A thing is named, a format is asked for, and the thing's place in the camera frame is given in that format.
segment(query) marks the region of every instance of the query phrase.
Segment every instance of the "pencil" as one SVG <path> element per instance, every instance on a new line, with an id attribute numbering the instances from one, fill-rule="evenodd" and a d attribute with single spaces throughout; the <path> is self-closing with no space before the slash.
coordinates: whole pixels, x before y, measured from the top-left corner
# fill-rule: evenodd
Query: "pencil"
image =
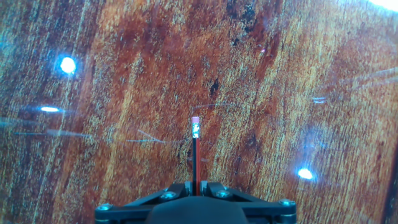
<path id="1" fill-rule="evenodd" d="M 193 181 L 192 193 L 195 196 L 200 196 L 200 119 L 199 117 L 192 118 L 192 154 L 193 154 Z"/>

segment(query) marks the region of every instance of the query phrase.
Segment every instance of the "wooden table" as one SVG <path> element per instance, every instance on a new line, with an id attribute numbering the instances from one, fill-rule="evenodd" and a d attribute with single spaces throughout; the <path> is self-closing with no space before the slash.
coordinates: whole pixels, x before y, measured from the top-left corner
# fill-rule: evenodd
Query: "wooden table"
<path id="1" fill-rule="evenodd" d="M 0 223 L 92 223 L 101 203 L 190 180 L 192 116 L 204 179 L 295 200 L 299 223 L 398 222 L 398 12 L 365 0 L 0 6 Z"/>

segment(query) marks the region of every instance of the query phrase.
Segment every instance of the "reddish-brown wood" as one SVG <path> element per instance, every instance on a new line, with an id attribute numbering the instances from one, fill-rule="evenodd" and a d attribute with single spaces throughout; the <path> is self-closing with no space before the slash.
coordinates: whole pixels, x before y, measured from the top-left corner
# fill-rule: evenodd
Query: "reddish-brown wood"
<path id="1" fill-rule="evenodd" d="M 0 223 L 89 223 L 101 203 L 191 180 L 192 116 L 202 179 L 295 200 L 299 223 L 397 220 L 398 12 L 363 0 L 0 5 Z"/>

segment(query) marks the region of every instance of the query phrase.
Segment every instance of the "bolt head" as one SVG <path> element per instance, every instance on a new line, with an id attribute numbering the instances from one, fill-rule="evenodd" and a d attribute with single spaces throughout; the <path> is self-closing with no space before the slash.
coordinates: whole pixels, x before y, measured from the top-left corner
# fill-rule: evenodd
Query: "bolt head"
<path id="1" fill-rule="evenodd" d="M 231 193 L 228 192 L 228 191 L 226 191 L 226 190 L 219 190 L 219 191 L 217 191 L 216 196 L 219 197 L 219 198 L 226 198 L 226 197 L 228 197 L 230 194 L 231 194 Z"/>
<path id="2" fill-rule="evenodd" d="M 177 195 L 177 194 L 174 193 L 174 192 L 164 192 L 164 193 L 162 194 L 162 196 L 160 196 L 160 197 L 161 197 L 162 199 L 170 200 L 170 199 L 175 198 L 176 195 Z"/>
<path id="3" fill-rule="evenodd" d="M 106 204 L 100 205 L 100 206 L 97 208 L 97 210 L 99 210 L 99 211 L 108 211 L 108 210 L 111 209 L 112 207 L 113 207 L 113 205 L 106 203 Z"/>

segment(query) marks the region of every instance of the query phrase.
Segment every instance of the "wood grain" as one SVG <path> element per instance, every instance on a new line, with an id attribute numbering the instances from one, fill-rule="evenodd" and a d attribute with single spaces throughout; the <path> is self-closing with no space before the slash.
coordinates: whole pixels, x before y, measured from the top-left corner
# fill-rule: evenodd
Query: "wood grain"
<path id="1" fill-rule="evenodd" d="M 203 178 L 295 200 L 299 223 L 397 220 L 397 12 L 360 0 L 0 5 L 0 223 L 90 223 L 101 203 L 190 180 L 191 116 Z"/>

